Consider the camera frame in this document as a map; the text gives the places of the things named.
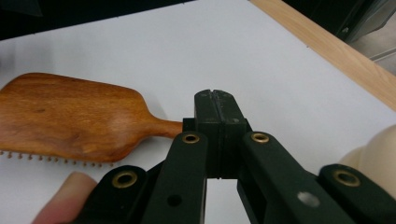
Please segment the metal grommet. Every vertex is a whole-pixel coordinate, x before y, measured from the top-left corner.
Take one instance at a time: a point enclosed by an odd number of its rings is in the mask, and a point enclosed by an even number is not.
[[[251,139],[257,143],[265,144],[270,141],[270,137],[264,133],[253,133]]]
[[[131,187],[137,180],[137,174],[134,171],[121,171],[113,177],[113,187],[117,189],[126,189]]]
[[[332,177],[339,183],[348,187],[356,188],[361,185],[361,181],[357,176],[345,170],[334,171]]]
[[[183,136],[183,142],[187,144],[194,144],[199,142],[199,136],[193,133],[187,133]]]

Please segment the wooden hairbrush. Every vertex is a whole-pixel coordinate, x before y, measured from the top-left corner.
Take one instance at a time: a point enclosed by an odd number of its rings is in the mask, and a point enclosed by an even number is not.
[[[150,114],[139,92],[31,73],[0,90],[0,150],[113,162],[150,136],[175,137],[182,123]]]

